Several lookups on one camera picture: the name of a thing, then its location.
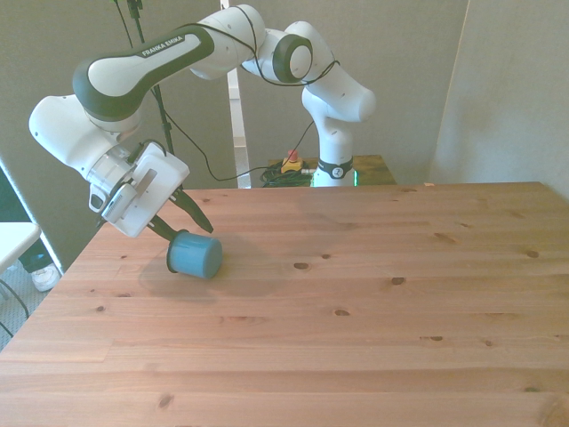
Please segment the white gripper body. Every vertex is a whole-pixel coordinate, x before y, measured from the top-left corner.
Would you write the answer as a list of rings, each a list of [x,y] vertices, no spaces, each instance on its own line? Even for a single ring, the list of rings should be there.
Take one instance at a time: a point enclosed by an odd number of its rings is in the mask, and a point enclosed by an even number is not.
[[[104,220],[136,238],[189,174],[188,166],[151,142],[103,210]]]

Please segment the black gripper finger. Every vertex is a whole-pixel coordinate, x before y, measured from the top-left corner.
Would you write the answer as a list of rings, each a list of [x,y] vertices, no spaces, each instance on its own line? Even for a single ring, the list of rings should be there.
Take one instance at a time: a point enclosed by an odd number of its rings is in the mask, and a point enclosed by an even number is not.
[[[171,242],[178,234],[178,231],[168,225],[158,215],[155,215],[148,223],[148,227],[154,231],[158,236]]]
[[[177,188],[170,200],[181,210],[186,212],[194,222],[204,231],[213,232],[213,226],[199,205],[181,188]]]

